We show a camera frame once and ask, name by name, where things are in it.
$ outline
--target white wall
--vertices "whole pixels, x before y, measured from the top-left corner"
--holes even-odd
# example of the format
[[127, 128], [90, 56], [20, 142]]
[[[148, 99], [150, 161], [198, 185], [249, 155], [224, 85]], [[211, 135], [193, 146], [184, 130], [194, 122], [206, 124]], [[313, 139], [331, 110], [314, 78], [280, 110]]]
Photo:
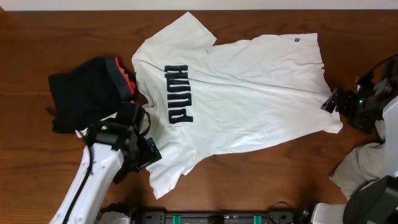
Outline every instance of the white wall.
[[0, 0], [6, 11], [398, 9], [398, 0]]

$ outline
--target gray fabric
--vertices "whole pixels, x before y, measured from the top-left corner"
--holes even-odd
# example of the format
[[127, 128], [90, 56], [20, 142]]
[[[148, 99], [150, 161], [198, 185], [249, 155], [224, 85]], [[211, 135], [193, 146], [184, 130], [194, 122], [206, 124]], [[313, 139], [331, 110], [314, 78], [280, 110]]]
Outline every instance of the gray fabric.
[[[381, 139], [385, 139], [384, 122], [376, 125]], [[353, 149], [329, 178], [349, 199], [355, 191], [380, 178], [384, 165], [384, 144], [369, 143]]]

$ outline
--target green tape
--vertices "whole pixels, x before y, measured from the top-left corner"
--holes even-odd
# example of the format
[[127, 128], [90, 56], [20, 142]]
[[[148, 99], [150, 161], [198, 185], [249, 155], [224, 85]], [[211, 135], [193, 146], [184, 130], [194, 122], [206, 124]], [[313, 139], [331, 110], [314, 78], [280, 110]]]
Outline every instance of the green tape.
[[181, 224], [181, 215], [173, 216], [173, 224]]
[[254, 216], [254, 224], [261, 224], [261, 216], [260, 215]]

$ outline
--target brown wooden surface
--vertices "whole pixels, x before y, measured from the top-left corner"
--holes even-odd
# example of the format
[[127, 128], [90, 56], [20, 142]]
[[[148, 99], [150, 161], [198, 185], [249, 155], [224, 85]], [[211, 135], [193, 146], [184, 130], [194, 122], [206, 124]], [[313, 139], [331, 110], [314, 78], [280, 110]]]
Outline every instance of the brown wooden surface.
[[[80, 163], [83, 143], [51, 132], [47, 77], [99, 55], [126, 67], [143, 41], [184, 12], [8, 12], [0, 17], [0, 223], [47, 223], [60, 206]], [[192, 12], [216, 44], [261, 34], [318, 32], [330, 88], [354, 90], [381, 59], [398, 52], [397, 11]], [[355, 146], [377, 139], [345, 124], [256, 152], [211, 156], [176, 188], [156, 200], [149, 173], [112, 185], [104, 205], [177, 210], [266, 210], [284, 200], [345, 203], [328, 176]]]

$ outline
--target black fabric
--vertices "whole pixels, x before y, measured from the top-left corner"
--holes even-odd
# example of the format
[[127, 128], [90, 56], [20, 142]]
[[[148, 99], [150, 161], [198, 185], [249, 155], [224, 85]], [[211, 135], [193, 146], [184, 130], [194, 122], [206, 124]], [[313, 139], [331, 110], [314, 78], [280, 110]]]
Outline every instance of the black fabric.
[[52, 131], [74, 133], [117, 112], [122, 99], [109, 75], [106, 60], [96, 57], [69, 73], [49, 76], [57, 109]]

